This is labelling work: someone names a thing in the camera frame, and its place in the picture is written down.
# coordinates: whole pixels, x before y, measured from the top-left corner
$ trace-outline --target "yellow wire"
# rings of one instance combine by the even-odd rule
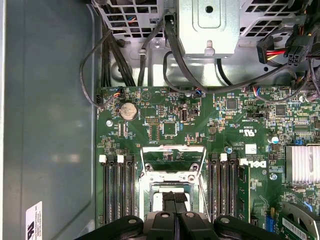
[[[270,56],[270,57],[267,58],[267,60],[270,61],[270,60],[274,59],[275,57],[277,57],[277,56],[279,56],[279,55],[280,55],[280,54]]]

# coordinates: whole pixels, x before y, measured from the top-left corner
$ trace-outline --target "cable connector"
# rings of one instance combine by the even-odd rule
[[[138,54],[139,54],[139,55],[145,55],[145,56],[147,56],[147,50],[141,48],[141,49],[138,51]]]
[[[267,51],[275,49],[274,38],[272,36],[262,39],[256,46],[259,62],[266,64],[268,62]]]
[[[285,53],[288,57],[288,64],[298,66],[310,52],[314,42],[314,36],[296,36],[292,46]]]

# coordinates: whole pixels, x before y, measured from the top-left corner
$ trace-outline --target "blue connector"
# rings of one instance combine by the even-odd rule
[[[275,220],[269,215],[265,217],[265,230],[270,233],[275,231]]]

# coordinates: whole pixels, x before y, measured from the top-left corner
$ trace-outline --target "label sticker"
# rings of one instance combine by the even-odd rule
[[[257,144],[246,144],[245,154],[257,154]]]
[[[42,201],[25,212],[25,240],[42,240]]]
[[[286,219],[282,218],[282,224],[289,229],[291,232],[293,232],[297,237],[299,237],[302,240],[307,240],[307,235],[299,230],[296,226],[294,226],[292,223],[287,221]]]

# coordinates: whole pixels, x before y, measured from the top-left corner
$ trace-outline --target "mounting screw hole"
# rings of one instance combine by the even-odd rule
[[[210,14],[214,11],[214,8],[212,6],[206,6],[205,11]]]

